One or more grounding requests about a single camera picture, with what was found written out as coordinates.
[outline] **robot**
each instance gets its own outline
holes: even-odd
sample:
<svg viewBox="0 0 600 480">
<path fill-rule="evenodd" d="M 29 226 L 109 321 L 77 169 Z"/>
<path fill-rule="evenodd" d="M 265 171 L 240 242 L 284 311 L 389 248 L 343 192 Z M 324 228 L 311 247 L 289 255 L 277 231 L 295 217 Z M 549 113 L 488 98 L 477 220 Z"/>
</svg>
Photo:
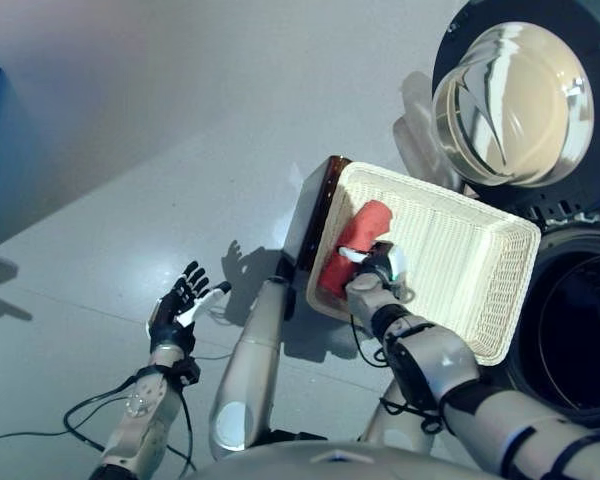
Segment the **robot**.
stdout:
<svg viewBox="0 0 600 480">
<path fill-rule="evenodd" d="M 521 392 L 489 385 L 457 334 L 408 311 L 396 297 L 400 267 L 393 245 L 379 242 L 358 253 L 347 303 L 382 345 L 395 376 L 384 408 L 379 406 L 359 441 L 330 442 L 269 426 L 280 331 L 292 304 L 293 268 L 283 258 L 262 285 L 217 392 L 209 442 L 219 461 L 187 478 L 600 479 L 600 435 Z M 158 301 L 147 325 L 148 366 L 136 374 L 124 416 L 91 480 L 152 478 L 181 390 L 199 376 L 190 356 L 195 321 L 230 289 L 223 282 L 205 290 L 208 283 L 193 262 Z M 432 435 L 443 427 L 483 472 L 426 455 Z M 382 444 L 388 429 L 403 432 L 408 450 Z"/>
</svg>

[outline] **black machine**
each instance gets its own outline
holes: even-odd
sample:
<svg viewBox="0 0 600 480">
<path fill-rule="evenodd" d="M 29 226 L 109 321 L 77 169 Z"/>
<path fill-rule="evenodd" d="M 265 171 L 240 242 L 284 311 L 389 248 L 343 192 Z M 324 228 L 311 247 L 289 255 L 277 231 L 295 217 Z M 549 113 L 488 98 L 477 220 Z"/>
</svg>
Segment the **black machine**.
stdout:
<svg viewBox="0 0 600 480">
<path fill-rule="evenodd" d="M 442 39 L 434 92 L 483 32 L 505 22 L 537 25 L 569 47 L 586 72 L 594 119 L 586 153 L 563 178 L 538 185 L 468 181 L 482 201 L 543 232 L 518 331 L 493 373 L 600 431 L 600 0 L 467 3 Z"/>
</svg>

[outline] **washing machine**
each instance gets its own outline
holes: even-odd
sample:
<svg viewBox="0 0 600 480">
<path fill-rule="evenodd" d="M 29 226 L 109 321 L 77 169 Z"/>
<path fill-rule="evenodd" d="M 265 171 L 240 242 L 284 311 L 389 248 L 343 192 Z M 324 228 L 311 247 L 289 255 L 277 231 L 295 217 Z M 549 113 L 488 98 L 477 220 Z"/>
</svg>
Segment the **washing machine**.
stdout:
<svg viewBox="0 0 600 480">
<path fill-rule="evenodd" d="M 600 432 L 600 0 L 476 0 L 433 73 L 438 140 L 542 240 L 494 381 Z"/>
</svg>

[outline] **washing machine door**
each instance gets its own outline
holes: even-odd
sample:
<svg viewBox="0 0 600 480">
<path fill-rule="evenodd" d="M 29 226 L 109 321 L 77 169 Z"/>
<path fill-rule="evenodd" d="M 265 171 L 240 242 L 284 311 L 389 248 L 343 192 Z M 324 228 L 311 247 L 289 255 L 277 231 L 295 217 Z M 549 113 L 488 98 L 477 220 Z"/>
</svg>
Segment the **washing machine door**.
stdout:
<svg viewBox="0 0 600 480">
<path fill-rule="evenodd" d="M 482 0 L 433 74 L 438 140 L 480 198 L 539 223 L 600 208 L 600 0 Z"/>
</svg>

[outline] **robot forearm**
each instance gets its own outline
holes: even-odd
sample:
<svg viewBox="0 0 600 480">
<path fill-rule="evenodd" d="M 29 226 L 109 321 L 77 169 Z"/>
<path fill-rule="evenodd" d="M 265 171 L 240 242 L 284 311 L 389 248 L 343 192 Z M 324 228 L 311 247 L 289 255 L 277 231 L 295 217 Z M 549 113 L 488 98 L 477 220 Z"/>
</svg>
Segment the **robot forearm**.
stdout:
<svg viewBox="0 0 600 480">
<path fill-rule="evenodd" d="M 163 345 L 151 353 L 149 365 L 171 368 L 184 358 L 176 345 Z M 101 467 L 91 480 L 151 478 L 167 446 L 169 428 L 180 409 L 178 392 L 159 372 L 140 378 L 127 401 L 122 420 L 111 434 Z"/>
<path fill-rule="evenodd" d="M 467 344 L 411 315 L 374 274 L 359 275 L 346 292 L 351 312 L 382 343 L 407 402 L 423 412 L 438 410 L 485 471 L 600 479 L 599 436 L 520 392 L 481 382 Z"/>
</svg>

